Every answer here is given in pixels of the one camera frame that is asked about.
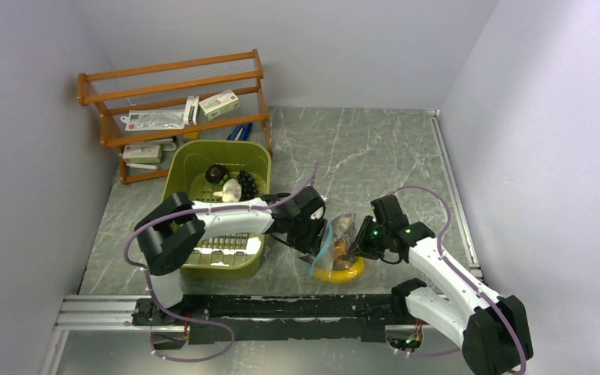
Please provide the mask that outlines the dark fake grape bunch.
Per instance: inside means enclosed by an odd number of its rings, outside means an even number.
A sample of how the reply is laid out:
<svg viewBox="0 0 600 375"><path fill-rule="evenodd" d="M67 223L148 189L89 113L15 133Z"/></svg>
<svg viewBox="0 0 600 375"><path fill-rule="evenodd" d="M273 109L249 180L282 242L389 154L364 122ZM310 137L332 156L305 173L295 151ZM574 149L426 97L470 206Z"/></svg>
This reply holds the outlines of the dark fake grape bunch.
<svg viewBox="0 0 600 375"><path fill-rule="evenodd" d="M259 195L258 185L249 172L241 170L237 175L237 182L241 187L241 202L254 199Z"/></svg>

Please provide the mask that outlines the clear zip top bag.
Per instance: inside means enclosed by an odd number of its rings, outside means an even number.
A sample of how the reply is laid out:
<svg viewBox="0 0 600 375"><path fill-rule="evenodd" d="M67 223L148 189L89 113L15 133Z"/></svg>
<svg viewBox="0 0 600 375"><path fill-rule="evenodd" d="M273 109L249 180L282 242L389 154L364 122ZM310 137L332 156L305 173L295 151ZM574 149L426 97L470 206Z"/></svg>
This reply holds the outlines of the clear zip top bag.
<svg viewBox="0 0 600 375"><path fill-rule="evenodd" d="M350 230L356 232L356 214L346 213L332 219L327 228L320 252L317 255L301 255L298 261L306 268L308 274L313 277L316 268L323 270L337 269L337 262L349 261L342 257L344 251L343 236Z"/></svg>

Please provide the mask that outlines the dark fake mangosteen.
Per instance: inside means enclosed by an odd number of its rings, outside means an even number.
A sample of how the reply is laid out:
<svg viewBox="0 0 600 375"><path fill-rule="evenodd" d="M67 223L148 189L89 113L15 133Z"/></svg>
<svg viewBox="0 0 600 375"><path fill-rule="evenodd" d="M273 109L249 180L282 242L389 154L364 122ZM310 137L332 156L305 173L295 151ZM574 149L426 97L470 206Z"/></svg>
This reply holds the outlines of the dark fake mangosteen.
<svg viewBox="0 0 600 375"><path fill-rule="evenodd" d="M212 164L205 172L205 179L212 185L223 186L230 179L230 171L221 164Z"/></svg>

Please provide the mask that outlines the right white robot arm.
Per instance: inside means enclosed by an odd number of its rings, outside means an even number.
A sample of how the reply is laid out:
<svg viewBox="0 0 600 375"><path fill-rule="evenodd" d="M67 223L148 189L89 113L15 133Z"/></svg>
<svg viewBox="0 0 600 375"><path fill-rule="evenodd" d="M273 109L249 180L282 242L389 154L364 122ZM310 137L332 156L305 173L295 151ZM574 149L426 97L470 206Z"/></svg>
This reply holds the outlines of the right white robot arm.
<svg viewBox="0 0 600 375"><path fill-rule="evenodd" d="M523 373L534 355L527 312L514 295L504 297L455 261L424 223L410 223L394 195L373 200L353 250L382 260L386 252L417 268L433 284L405 281L392 290L392 317L428 323L462 353L475 374Z"/></svg>

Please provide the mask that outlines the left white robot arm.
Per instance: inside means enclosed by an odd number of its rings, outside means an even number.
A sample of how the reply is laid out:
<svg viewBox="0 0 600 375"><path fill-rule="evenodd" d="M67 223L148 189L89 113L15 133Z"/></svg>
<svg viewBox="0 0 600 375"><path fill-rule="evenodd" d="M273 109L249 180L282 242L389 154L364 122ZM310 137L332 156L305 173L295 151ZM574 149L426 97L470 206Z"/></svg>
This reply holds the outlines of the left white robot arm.
<svg viewBox="0 0 600 375"><path fill-rule="evenodd" d="M200 242L232 234L283 234L289 247L316 255L327 226L325 208L312 186L241 202L208 203L172 194L134 229L157 299L154 315L167 325L184 317L180 269Z"/></svg>

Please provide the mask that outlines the white fake mushroom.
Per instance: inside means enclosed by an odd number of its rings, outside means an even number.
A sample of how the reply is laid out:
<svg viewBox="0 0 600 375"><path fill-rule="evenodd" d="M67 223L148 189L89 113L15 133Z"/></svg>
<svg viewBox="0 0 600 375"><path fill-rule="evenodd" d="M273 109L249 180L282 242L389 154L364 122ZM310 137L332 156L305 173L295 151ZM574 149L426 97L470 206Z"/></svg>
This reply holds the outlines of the white fake mushroom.
<svg viewBox="0 0 600 375"><path fill-rule="evenodd" d="M213 192L212 196L221 202L239 202L242 198L242 187L236 179L229 179L222 185L222 190Z"/></svg>

